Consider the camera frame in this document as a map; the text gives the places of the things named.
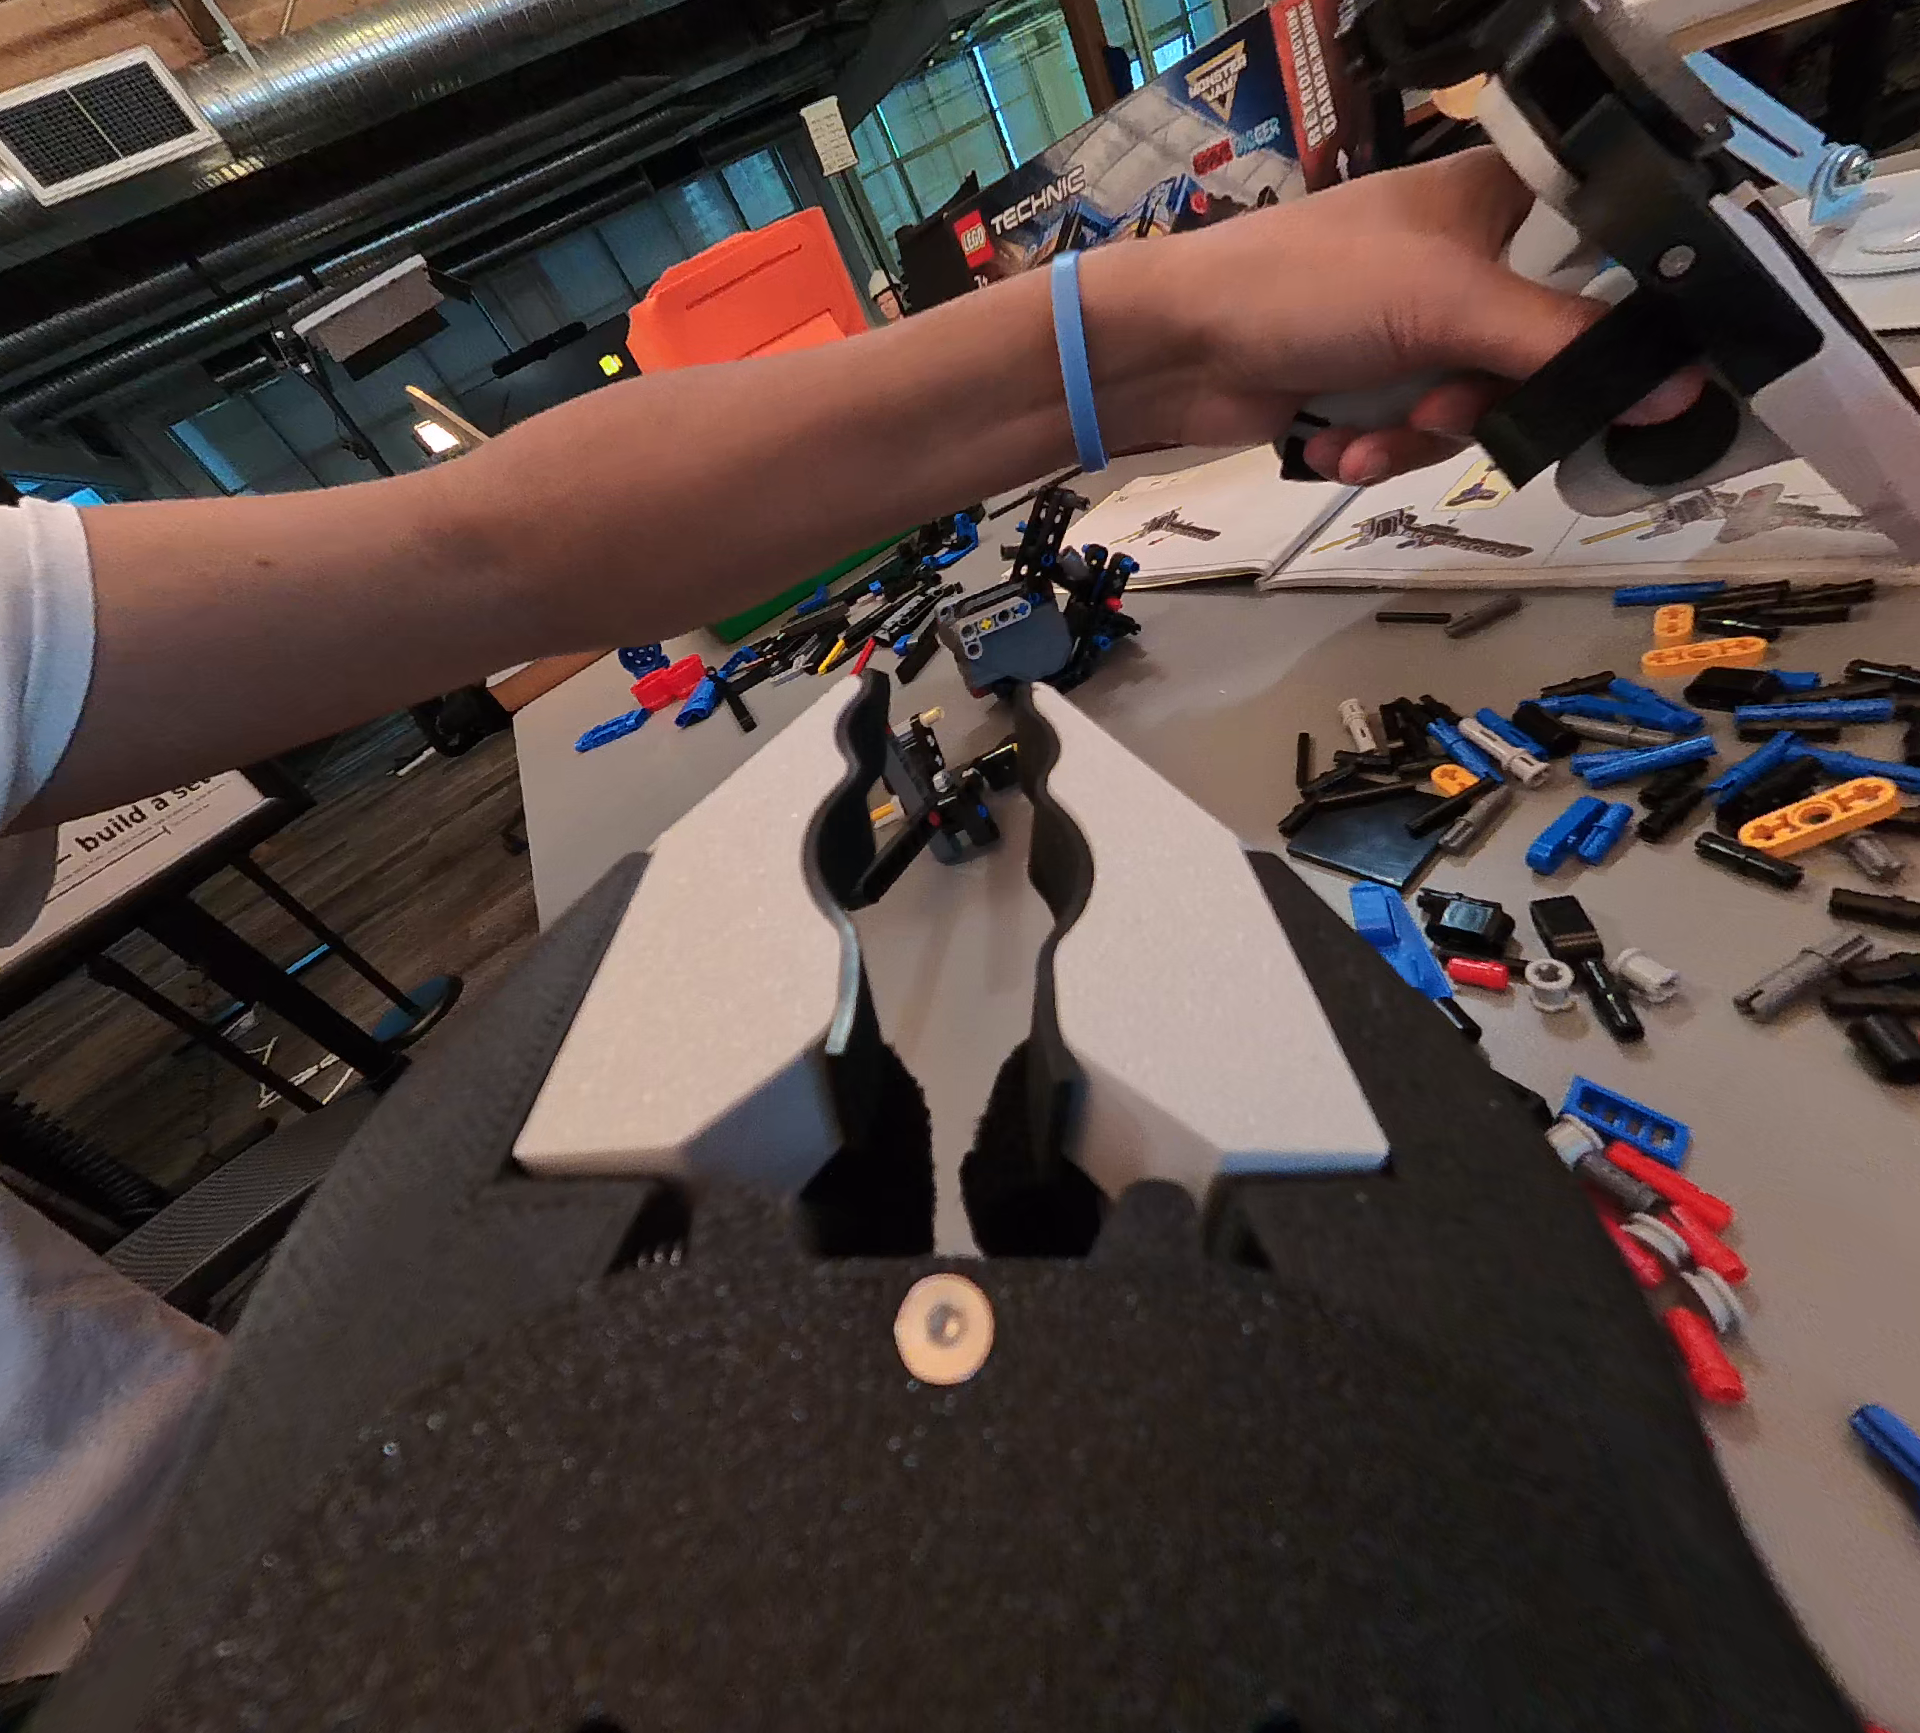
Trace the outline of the black stand frame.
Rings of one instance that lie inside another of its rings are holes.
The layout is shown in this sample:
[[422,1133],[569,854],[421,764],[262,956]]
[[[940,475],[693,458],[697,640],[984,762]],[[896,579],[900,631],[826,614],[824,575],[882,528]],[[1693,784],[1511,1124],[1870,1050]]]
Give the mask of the black stand frame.
[[[242,1048],[226,1024],[188,1011],[114,956],[114,946],[140,932],[222,988],[238,1008],[265,1008],[323,1048],[327,1060],[357,1075],[373,1092],[387,1091],[406,1071],[411,1047],[455,1011],[465,978],[433,974],[415,988],[392,981],[344,932],[270,877],[257,859],[232,854],[220,868],[244,877],[311,937],[311,951],[289,965],[268,956],[232,925],[197,898],[197,889],[219,868],[203,857],[176,871],[127,886],[76,923],[44,937],[29,937],[5,953],[2,1014],[14,1016],[61,981],[85,974],[136,1002],[253,1080],[265,1097],[301,1112],[324,1108],[308,1084],[289,1079],[262,1057]],[[389,1002],[375,1026],[354,1024],[308,982],[324,958],[342,960]]]

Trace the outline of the blue wristband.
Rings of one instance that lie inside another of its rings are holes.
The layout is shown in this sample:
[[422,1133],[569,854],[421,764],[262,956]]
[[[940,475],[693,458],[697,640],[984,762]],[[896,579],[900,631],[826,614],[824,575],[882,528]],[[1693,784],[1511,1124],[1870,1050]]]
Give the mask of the blue wristband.
[[1056,251],[1047,272],[1047,288],[1073,453],[1083,472],[1097,475],[1109,469],[1110,455],[1099,418],[1092,380],[1081,261],[1083,254],[1077,250]]

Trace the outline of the hanging light panel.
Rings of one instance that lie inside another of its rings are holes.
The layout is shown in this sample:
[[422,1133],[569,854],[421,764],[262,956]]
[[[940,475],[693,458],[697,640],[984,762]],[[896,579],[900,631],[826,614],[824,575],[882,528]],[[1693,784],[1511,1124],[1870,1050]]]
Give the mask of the hanging light panel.
[[399,258],[384,270],[335,288],[295,316],[295,363],[335,368],[361,380],[380,371],[449,327],[445,306],[469,301],[473,283],[422,254]]

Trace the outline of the pile of lego beams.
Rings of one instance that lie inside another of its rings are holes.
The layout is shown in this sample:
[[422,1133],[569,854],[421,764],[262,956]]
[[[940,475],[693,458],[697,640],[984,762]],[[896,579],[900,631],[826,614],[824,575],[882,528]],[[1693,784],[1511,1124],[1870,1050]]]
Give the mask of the pile of lego beams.
[[733,652],[725,658],[707,656],[699,648],[669,652],[670,660],[686,654],[705,658],[707,682],[683,705],[661,713],[642,710],[631,689],[631,706],[585,730],[573,745],[575,753],[585,756],[612,746],[663,714],[685,730],[728,710],[737,726],[751,732],[756,730],[756,714],[749,705],[753,690],[819,679],[841,668],[860,670],[877,656],[906,652],[949,595],[949,570],[979,548],[984,508],[974,502],[915,527],[905,533],[894,554],[869,577],[854,575],[838,583],[820,605],[794,610],[779,624],[733,643]]

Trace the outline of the white ceiling vent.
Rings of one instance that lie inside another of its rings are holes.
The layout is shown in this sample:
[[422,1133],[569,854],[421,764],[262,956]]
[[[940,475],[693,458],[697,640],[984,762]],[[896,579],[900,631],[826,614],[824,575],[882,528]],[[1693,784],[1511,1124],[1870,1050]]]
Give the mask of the white ceiling vent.
[[41,206],[220,143],[176,74],[145,43],[2,92],[5,172]]

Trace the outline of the scattered small lego pieces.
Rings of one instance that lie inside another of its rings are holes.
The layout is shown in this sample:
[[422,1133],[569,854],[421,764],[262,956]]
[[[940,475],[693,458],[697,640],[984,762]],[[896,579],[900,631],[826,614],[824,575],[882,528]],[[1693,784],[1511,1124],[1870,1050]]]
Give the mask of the scattered small lego pieces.
[[[1702,710],[1616,674],[1555,684],[1513,713],[1454,713],[1435,700],[1390,700],[1380,739],[1314,769],[1299,739],[1300,797],[1426,787],[1443,806],[1411,828],[1438,828],[1438,857],[1404,890],[1352,880],[1350,917],[1370,946],[1471,1041],[1483,1032],[1472,996],[1531,1005],[1555,1075],[1543,1100],[1551,1149],[1580,1183],[1608,1243],[1654,1307],[1693,1397],[1744,1408],[1740,1344],[1751,1336],[1753,1268],[1738,1210],[1690,1169],[1699,1123],[1721,1094],[1788,1092],[1790,1172],[1813,1167],[1813,1134],[1836,1128],[1813,1098],[1826,1073],[1774,1052],[1753,1075],[1727,1039],[1764,1041],[1794,1019],[1826,1030],[1877,1086],[1917,1105],[1917,898],[1835,886],[1821,939],[1733,996],[1711,973],[1738,925],[1715,913],[1682,941],[1654,920],[1653,868],[1632,873],[1627,913],[1659,941],[1620,943],[1574,893],[1587,877],[1618,877],[1635,849],[1676,847],[1693,828],[1682,904],[1715,907],[1711,873],[1770,898],[1809,890],[1809,859],[1839,851],[1865,877],[1905,880],[1891,828],[1917,827],[1917,766],[1841,753],[1833,735],[1902,714],[1902,700],[1865,679],[1816,687],[1810,674],[1764,668],[1764,633],[1696,635],[1647,654],[1690,677]],[[1738,844],[1753,817],[1850,777],[1902,787],[1893,818],[1802,857],[1770,859]]]

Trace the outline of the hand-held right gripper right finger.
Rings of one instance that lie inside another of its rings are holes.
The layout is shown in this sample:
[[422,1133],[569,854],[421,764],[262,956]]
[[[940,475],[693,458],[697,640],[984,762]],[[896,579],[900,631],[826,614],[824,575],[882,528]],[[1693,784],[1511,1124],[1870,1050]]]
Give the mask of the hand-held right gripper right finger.
[[1382,1170],[1380,1121],[1236,835],[1056,690],[1016,713],[1051,927],[969,1192]]

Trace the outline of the lego motor frame assembly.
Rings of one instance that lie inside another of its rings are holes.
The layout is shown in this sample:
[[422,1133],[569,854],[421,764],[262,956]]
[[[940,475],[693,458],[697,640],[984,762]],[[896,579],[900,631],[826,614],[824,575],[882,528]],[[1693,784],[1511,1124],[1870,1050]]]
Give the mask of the lego motor frame assembly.
[[976,697],[1012,697],[1022,684],[1067,695],[1140,639],[1127,606],[1138,562],[1102,545],[1069,547],[1071,520],[1089,505],[1065,482],[1047,487],[1006,579],[938,610],[934,633]]

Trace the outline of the lego instruction booklet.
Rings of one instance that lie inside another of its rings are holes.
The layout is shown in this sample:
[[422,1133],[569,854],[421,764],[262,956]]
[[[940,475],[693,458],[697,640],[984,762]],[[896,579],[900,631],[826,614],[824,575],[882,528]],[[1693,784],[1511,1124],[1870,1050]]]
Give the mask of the lego instruction booklet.
[[1632,589],[1884,579],[1917,567],[1799,461],[1598,516],[1551,478],[1514,491],[1477,449],[1372,488],[1285,476],[1269,445],[1137,472],[1069,528],[1137,561],[1135,589]]

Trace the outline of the silver air duct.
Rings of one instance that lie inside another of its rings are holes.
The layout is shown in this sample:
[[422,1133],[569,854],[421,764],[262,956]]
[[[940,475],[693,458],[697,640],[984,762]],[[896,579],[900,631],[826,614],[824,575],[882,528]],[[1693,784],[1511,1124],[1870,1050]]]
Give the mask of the silver air duct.
[[262,164],[371,128],[686,0],[384,0],[179,74]]

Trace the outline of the black lego beam assembly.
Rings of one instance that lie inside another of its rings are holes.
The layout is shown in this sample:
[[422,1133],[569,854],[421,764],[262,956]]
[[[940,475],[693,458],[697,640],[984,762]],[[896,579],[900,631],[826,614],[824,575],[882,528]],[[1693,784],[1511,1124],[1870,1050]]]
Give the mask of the black lego beam assembly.
[[940,716],[940,710],[913,713],[887,739],[881,782],[900,815],[900,830],[877,847],[854,904],[877,904],[925,853],[955,867],[1003,843],[993,797],[1018,784],[1018,740],[1008,732],[973,760],[951,764],[938,737]]

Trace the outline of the green plastic bin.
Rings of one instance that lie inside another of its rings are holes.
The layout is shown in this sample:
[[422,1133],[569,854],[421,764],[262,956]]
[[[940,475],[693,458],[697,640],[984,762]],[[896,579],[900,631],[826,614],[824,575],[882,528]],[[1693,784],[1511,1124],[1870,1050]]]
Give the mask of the green plastic bin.
[[766,601],[763,601],[761,605],[744,613],[739,613],[733,616],[718,616],[710,620],[705,631],[710,633],[717,640],[727,640],[727,643],[747,640],[756,633],[771,629],[772,624],[779,624],[783,616],[794,610],[805,610],[808,606],[820,605],[824,597],[832,595],[838,583],[854,575],[869,577],[872,569],[877,569],[882,561],[889,561],[896,553],[902,539],[905,535],[894,535],[889,540],[877,543],[872,547],[865,547],[862,551],[832,562],[828,569],[817,569],[797,584],[775,592],[772,597],[769,597]]

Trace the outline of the framed marker sign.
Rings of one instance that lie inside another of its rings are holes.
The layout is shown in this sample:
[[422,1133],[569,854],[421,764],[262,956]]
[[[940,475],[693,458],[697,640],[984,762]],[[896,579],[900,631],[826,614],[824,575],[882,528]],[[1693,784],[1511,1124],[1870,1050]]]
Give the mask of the framed marker sign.
[[197,885],[315,804],[274,766],[237,769],[61,827],[37,914],[5,937],[2,973],[76,951],[171,886]]

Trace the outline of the person's left hand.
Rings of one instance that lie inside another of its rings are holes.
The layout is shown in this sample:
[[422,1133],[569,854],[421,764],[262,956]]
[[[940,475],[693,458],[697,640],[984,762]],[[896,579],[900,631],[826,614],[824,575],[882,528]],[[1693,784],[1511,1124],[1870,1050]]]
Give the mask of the person's left hand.
[[1097,250],[1081,297],[1107,450],[1251,445],[1323,396],[1395,390],[1379,425],[1316,430],[1308,466],[1372,487],[1447,461],[1608,314],[1509,263],[1533,204],[1480,145]]

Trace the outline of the black flat lego panel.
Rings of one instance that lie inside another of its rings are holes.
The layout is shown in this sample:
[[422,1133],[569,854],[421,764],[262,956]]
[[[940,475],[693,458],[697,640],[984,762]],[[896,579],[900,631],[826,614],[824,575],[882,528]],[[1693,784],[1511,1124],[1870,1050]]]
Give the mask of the black flat lego panel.
[[1294,809],[1282,823],[1282,838],[1296,863],[1404,890],[1438,857],[1438,828],[1429,835],[1411,828],[1443,804],[1426,787],[1329,795]]

